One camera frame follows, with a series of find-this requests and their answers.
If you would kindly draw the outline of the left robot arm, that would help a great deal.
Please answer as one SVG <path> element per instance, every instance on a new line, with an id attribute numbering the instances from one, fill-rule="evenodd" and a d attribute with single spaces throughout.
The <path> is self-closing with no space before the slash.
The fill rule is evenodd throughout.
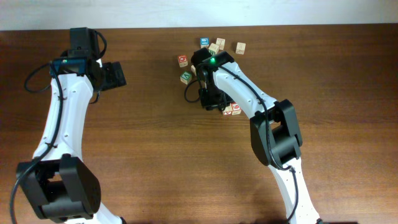
<path id="1" fill-rule="evenodd" d="M 32 160 L 16 169 L 9 213 L 22 189 L 39 219 L 54 223 L 124 223 L 101 201 L 100 182 L 83 162 L 81 143 L 87 108 L 102 91 L 126 85 L 119 62 L 102 63 L 104 36 L 87 27 L 70 29 L 70 48 L 46 63 L 51 101 Z"/>

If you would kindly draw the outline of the red side wooden block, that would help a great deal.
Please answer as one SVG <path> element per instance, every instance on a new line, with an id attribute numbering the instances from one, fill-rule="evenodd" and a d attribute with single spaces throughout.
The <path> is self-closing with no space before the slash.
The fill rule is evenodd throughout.
<path id="1" fill-rule="evenodd" d="M 233 109 L 231 105 L 228 105 L 224 110 L 223 110 L 223 115 L 224 116 L 229 116 L 232 115 Z"/>

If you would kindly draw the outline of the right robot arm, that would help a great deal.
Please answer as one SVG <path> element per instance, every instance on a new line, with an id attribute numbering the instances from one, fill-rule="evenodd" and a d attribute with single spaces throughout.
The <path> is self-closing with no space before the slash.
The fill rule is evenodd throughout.
<path id="1" fill-rule="evenodd" d="M 270 168 L 282 195 L 287 223 L 322 223 L 302 173 L 299 122 L 289 100 L 278 101 L 258 88 L 227 52 L 193 53 L 199 102 L 206 110 L 237 103 L 249 119 L 252 150 Z"/>

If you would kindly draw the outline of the green top wooden block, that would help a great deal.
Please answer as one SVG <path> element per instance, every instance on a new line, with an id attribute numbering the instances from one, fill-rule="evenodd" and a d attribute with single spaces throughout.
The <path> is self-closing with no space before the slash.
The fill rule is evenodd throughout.
<path id="1" fill-rule="evenodd" d="M 188 85 L 192 80 L 192 74 L 190 72 L 183 72 L 180 76 L 180 81 Z"/>

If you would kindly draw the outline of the blue side wooden block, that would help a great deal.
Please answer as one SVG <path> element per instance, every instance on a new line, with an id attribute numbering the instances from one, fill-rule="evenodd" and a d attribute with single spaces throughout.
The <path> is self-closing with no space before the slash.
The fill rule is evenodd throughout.
<path id="1" fill-rule="evenodd" d="M 197 73 L 196 73 L 196 68 L 195 68 L 194 65 L 191 66 L 191 71 L 192 71 L 192 73 L 193 73 L 195 76 L 197 75 Z"/>

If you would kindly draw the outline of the red number wooden block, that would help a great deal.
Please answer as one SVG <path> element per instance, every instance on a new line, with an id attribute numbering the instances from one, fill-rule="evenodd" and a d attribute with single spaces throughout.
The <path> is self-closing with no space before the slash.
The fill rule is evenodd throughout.
<path id="1" fill-rule="evenodd" d="M 242 112 L 241 107 L 237 103 L 231 103 L 232 115 L 237 115 Z"/>

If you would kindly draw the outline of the red top wooden block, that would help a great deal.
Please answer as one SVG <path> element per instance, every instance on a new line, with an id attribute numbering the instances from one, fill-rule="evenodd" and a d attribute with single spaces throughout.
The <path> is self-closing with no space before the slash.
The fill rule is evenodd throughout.
<path id="1" fill-rule="evenodd" d="M 179 55 L 177 59 L 179 67 L 186 67 L 188 65 L 188 59 L 186 55 Z"/>

